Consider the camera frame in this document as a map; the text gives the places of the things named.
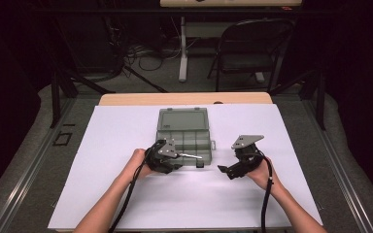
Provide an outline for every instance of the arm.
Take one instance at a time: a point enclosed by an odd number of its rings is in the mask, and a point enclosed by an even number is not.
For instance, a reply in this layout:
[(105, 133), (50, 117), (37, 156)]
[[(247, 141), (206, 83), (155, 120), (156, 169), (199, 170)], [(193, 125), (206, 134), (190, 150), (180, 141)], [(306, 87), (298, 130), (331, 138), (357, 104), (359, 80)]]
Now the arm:
[[(277, 200), (286, 213), (295, 232), (326, 232), (325, 229), (311, 217), (292, 197), (288, 190), (278, 179), (273, 169), (271, 195)], [(258, 186), (265, 189), (268, 181), (268, 167), (265, 161), (262, 161), (258, 168), (247, 174)]]
[[(132, 181), (135, 170), (144, 160), (144, 157), (144, 150), (136, 149), (133, 152), (132, 157), (126, 163), (119, 175), (114, 179), (111, 186), (85, 215), (74, 232), (108, 232), (119, 201)], [(147, 165), (144, 165), (139, 178), (143, 178), (151, 172), (151, 169)]]

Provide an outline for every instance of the wooden table edge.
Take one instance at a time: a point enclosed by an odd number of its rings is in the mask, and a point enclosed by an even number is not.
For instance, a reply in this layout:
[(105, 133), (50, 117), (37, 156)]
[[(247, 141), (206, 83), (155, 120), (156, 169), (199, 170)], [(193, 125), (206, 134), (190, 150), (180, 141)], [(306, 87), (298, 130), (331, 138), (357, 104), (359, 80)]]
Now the wooden table edge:
[(99, 106), (191, 105), (191, 104), (273, 104), (266, 92), (187, 92), (105, 94)]

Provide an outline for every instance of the black controller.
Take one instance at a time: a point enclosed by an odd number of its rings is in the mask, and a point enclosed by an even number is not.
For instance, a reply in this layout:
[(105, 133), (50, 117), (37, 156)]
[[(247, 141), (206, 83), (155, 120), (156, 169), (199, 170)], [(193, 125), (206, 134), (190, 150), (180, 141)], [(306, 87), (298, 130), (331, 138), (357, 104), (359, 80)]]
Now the black controller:
[(235, 149), (235, 155), (238, 162), (230, 167), (218, 166), (220, 171), (226, 173), (231, 179), (242, 178), (247, 173), (253, 171), (259, 166), (263, 159), (263, 153), (256, 147), (255, 142), (263, 139), (258, 135), (239, 136), (232, 148)]
[(173, 139), (159, 139), (145, 151), (146, 163), (151, 170), (165, 174), (169, 174), (183, 166), (182, 164), (171, 164), (169, 161), (170, 159), (179, 158), (181, 156), (202, 159), (201, 156), (177, 153), (175, 151), (175, 142)]

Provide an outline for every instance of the wire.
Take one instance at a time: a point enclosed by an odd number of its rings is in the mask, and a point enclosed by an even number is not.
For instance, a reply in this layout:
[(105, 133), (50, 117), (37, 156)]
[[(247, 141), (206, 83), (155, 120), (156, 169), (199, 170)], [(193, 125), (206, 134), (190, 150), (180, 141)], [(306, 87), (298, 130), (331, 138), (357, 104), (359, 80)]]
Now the wire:
[(163, 64), (163, 57), (159, 54), (158, 55), (158, 58), (157, 59), (159, 59), (159, 64), (156, 66), (156, 67), (154, 67), (154, 68), (151, 68), (151, 69), (146, 69), (146, 68), (144, 68), (143, 66), (142, 66), (142, 57), (140, 57), (139, 59), (138, 59), (138, 66), (139, 66), (139, 68), (141, 69), (141, 70), (144, 70), (144, 71), (155, 71), (155, 70), (157, 70), (157, 69), (159, 69), (159, 68), (161, 68), (161, 66), (162, 66), (162, 64)]
[(154, 148), (158, 144), (159, 144), (159, 142), (155, 142), (151, 146), (151, 149), (147, 150), (147, 154), (145, 154), (144, 160), (142, 161), (142, 163), (135, 170), (134, 176), (133, 176), (132, 182), (130, 183), (130, 186), (129, 186), (129, 189), (128, 189), (128, 193), (126, 194), (125, 201), (123, 203), (122, 209), (120, 209), (120, 212), (119, 212), (117, 218), (115, 219), (114, 223), (111, 225), (110, 229), (108, 230), (108, 233), (113, 233), (115, 231), (115, 228), (117, 228), (117, 225), (118, 225), (120, 219), (122, 218), (123, 213), (126, 210), (126, 207), (128, 206), (129, 199), (131, 198), (132, 191), (133, 191), (133, 189), (135, 187), (136, 181), (138, 180), (139, 174), (141, 173), (142, 167), (147, 163), (147, 159), (151, 156), (151, 151), (155, 151)]
[(261, 150), (259, 150), (259, 153), (261, 154), (262, 158), (266, 161), (266, 164), (268, 166), (268, 182), (265, 188), (265, 195), (264, 195), (264, 200), (262, 203), (262, 210), (261, 210), (261, 230), (262, 233), (266, 233), (266, 227), (265, 227), (265, 216), (266, 216), (266, 208), (268, 206), (268, 199), (271, 194), (271, 187), (273, 184), (272, 181), (272, 165), (271, 162), (268, 160), (268, 158), (262, 153)]
[(179, 39), (179, 46), (178, 46), (178, 49), (177, 49), (177, 53), (171, 57), (167, 57), (167, 59), (172, 59), (172, 58), (175, 58), (177, 57), (180, 52), (181, 52), (181, 47), (182, 47), (182, 38), (181, 38), (181, 34), (180, 32), (178, 31), (178, 28), (177, 28), (177, 25), (175, 24), (175, 21), (174, 19), (171, 17), (171, 21), (172, 21), (172, 25), (174, 25), (174, 29), (175, 31), (177, 32), (177, 36), (178, 36), (178, 39)]

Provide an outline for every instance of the gray plastic case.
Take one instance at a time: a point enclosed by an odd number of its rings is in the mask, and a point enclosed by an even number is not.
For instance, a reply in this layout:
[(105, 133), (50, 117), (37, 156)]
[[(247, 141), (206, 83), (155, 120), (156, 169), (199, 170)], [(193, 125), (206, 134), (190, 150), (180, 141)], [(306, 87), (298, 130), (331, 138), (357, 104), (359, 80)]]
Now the gray plastic case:
[(202, 159), (179, 157), (172, 164), (204, 167), (212, 161), (208, 113), (205, 108), (161, 109), (156, 139), (174, 139), (177, 153), (201, 156)]

